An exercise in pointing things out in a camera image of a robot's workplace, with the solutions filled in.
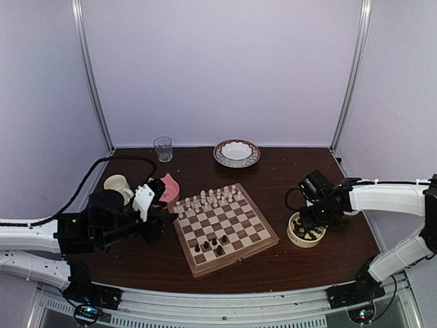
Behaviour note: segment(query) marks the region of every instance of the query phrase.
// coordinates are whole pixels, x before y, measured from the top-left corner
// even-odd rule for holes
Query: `tabletop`
[[[270,292],[311,288],[348,282],[378,247],[367,222],[359,214],[343,231],[327,232],[311,249],[295,246],[287,237],[292,214],[284,205],[285,192],[313,170],[320,170],[338,183],[342,173],[328,149],[260,148],[261,159],[252,167],[230,169],[218,164],[213,148],[174,148],[173,160],[158,163],[154,177],[170,173],[180,185],[180,199],[201,190],[241,183],[280,238],[274,247],[245,258],[242,262],[194,278],[173,226],[161,239],[147,244],[138,236],[112,246],[109,253],[96,249],[92,254],[68,256],[88,264],[93,281],[145,290],[187,293]],[[147,156],[157,161],[153,149],[118,149],[116,154]],[[132,189],[150,172],[147,163],[110,162],[96,190],[113,174],[127,177]],[[290,195],[290,204],[305,202],[299,193]]]

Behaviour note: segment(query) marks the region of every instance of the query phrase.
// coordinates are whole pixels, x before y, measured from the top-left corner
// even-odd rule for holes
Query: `chessboard border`
[[[253,211],[258,216],[259,220],[263,223],[264,227],[270,233],[270,237],[256,244],[252,244],[248,247],[239,249],[232,254],[228,254],[228,257],[226,257],[225,262],[220,261],[220,258],[217,258],[217,260],[215,261],[197,265],[194,261],[193,256],[191,255],[190,247],[188,246],[188,243],[185,240],[184,232],[182,231],[182,228],[180,227],[179,224],[179,219],[176,219],[173,222],[173,226],[176,230],[176,234],[178,235],[179,242],[181,244],[182,250],[184,251],[185,258],[187,259],[188,266],[190,267],[191,273],[193,274],[194,278],[201,277],[202,275],[207,275],[213,271],[222,269],[224,267],[228,267],[229,265],[237,263],[239,259],[242,260],[244,258],[248,258],[249,256],[260,253],[261,251],[264,251],[272,246],[275,246],[279,242],[279,237],[276,235],[276,232],[274,232],[271,225],[268,223],[267,219],[263,216],[258,206],[256,206],[255,202],[252,200],[252,198],[249,196],[249,194],[246,192],[243,186],[240,183],[234,183],[231,184],[229,187],[231,187],[232,185],[235,185],[238,188],[238,190],[241,191],[241,194],[244,196],[248,204],[252,207]],[[175,203],[169,204],[168,205],[169,212],[174,213],[175,207],[176,207]]]

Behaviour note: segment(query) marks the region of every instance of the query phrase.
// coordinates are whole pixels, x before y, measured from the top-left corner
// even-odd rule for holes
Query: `black chess piece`
[[[223,255],[223,247],[220,245],[217,247],[217,255]]]

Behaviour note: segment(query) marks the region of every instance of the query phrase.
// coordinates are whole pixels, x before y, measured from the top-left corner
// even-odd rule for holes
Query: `chessboard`
[[[276,245],[278,236],[241,184],[202,191],[168,205],[194,277]]]

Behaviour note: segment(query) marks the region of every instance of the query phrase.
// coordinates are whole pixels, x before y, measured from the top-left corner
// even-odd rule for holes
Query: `white plate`
[[[216,161],[232,168],[249,167],[258,162],[260,156],[259,148],[245,140],[223,141],[214,149]]]

